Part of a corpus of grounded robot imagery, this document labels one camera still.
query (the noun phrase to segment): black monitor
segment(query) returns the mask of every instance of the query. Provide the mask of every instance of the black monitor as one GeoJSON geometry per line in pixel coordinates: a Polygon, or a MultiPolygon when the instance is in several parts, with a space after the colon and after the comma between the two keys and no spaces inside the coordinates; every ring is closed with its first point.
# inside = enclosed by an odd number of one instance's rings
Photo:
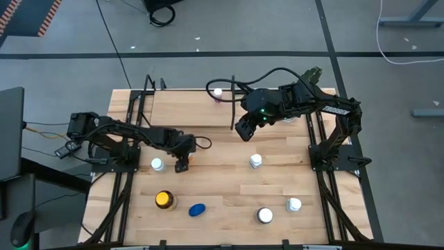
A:
{"type": "Polygon", "coordinates": [[[0,91],[0,181],[20,175],[24,88],[0,91]]]}

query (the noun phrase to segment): yellow wire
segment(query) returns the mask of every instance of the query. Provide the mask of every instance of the yellow wire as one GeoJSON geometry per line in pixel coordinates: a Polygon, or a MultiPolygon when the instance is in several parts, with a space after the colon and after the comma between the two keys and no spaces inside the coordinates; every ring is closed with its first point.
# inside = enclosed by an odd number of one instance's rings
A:
{"type": "Polygon", "coordinates": [[[64,137],[64,136],[66,135],[66,133],[63,133],[63,134],[61,134],[61,135],[48,136],[48,135],[45,135],[44,132],[40,132],[40,131],[38,131],[38,130],[35,129],[35,128],[25,128],[25,129],[26,129],[27,131],[30,131],[30,132],[33,132],[33,133],[37,133],[37,134],[43,136],[43,137],[46,138],[46,139],[62,138],[62,137],[64,137]]]}

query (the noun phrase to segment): black mouse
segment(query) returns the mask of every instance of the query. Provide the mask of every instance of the black mouse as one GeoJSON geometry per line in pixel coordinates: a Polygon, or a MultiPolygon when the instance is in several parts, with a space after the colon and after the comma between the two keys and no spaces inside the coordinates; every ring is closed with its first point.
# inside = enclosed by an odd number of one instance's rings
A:
{"type": "Polygon", "coordinates": [[[22,247],[31,238],[31,232],[34,228],[34,212],[24,212],[19,215],[12,225],[11,244],[14,247],[22,247]]]}

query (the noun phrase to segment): yellow cap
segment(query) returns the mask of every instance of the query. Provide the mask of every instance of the yellow cap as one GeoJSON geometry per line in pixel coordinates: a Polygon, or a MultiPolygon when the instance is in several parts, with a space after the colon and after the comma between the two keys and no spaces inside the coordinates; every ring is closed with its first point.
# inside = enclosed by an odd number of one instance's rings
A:
{"type": "Polygon", "coordinates": [[[161,206],[166,205],[169,201],[169,195],[166,192],[160,192],[155,196],[155,202],[161,206]]]}

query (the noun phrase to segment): white cable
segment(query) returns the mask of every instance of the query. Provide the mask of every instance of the white cable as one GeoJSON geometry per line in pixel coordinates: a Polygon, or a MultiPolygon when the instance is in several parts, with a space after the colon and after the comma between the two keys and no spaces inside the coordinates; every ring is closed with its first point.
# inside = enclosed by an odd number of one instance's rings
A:
{"type": "Polygon", "coordinates": [[[415,62],[393,62],[390,59],[388,59],[386,57],[386,55],[384,54],[384,52],[382,52],[381,45],[379,44],[379,22],[381,21],[381,16],[382,16],[382,3],[383,3],[383,0],[381,0],[381,8],[379,10],[379,17],[378,17],[377,23],[376,23],[376,43],[377,43],[377,48],[379,49],[379,52],[381,53],[381,55],[384,57],[384,59],[387,62],[394,64],[394,65],[411,65],[411,64],[415,64],[415,63],[436,63],[436,62],[444,61],[444,58],[436,59],[436,60],[415,61],[415,62]]]}

